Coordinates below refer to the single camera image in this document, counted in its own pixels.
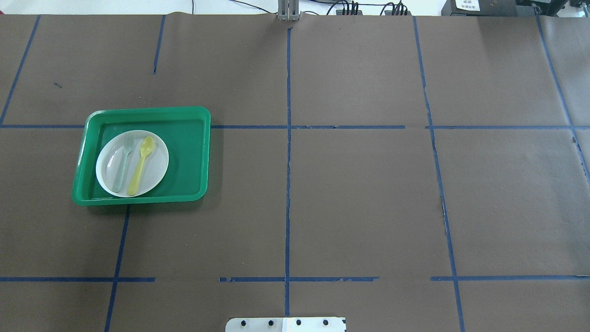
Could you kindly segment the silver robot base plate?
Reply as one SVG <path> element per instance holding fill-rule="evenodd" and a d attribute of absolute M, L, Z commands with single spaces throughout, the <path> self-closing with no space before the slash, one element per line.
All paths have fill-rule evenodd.
<path fill-rule="evenodd" d="M 342 317 L 262 317 L 233 318 L 225 326 L 226 332 L 345 332 Z"/>

